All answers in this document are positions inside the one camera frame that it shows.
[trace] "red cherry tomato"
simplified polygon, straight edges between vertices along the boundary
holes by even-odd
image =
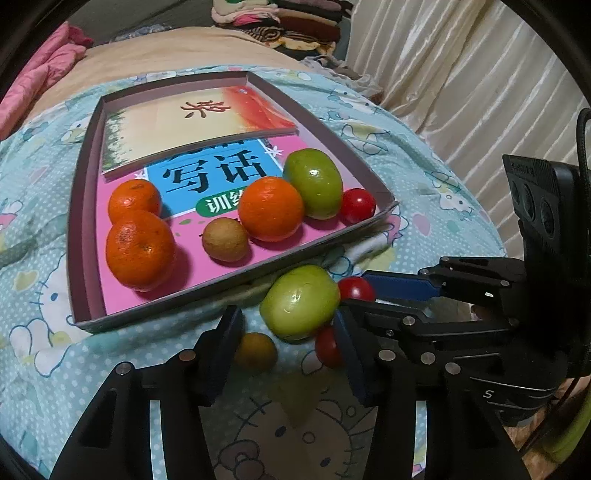
[[[340,356],[339,347],[336,345],[335,330],[331,325],[322,327],[318,331],[314,341],[314,350],[316,350],[318,360],[327,367],[338,368],[343,366],[343,358]]]
[[[361,277],[343,278],[338,284],[340,299],[375,301],[375,292],[367,280]]]
[[[346,223],[359,223],[375,213],[375,199],[364,189],[350,189],[343,194],[340,217]]]

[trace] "tangerine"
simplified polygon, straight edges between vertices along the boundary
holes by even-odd
[[[238,216],[251,237],[264,242],[280,242],[300,227],[304,201],[288,181],[263,177],[242,193]]]
[[[112,224],[130,210],[145,210],[160,215],[162,201],[160,192],[148,180],[128,180],[119,185],[109,198],[107,211]]]
[[[151,212],[132,210],[111,227],[105,254],[109,269],[123,286],[149,291],[171,274],[176,243],[164,220]]]

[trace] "white curtain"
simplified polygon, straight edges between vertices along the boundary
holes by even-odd
[[[464,181],[521,257],[502,154],[576,163],[587,106],[549,46],[500,0],[360,0],[346,63],[376,77],[382,106]]]

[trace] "blue gripper pad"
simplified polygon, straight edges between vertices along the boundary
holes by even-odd
[[[427,301],[441,292],[441,288],[434,286],[425,275],[368,270],[362,277],[374,288],[379,299]]]

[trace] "camera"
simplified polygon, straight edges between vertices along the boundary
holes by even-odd
[[[589,170],[516,155],[503,164],[524,243],[530,336],[566,352],[570,377],[588,375]]]

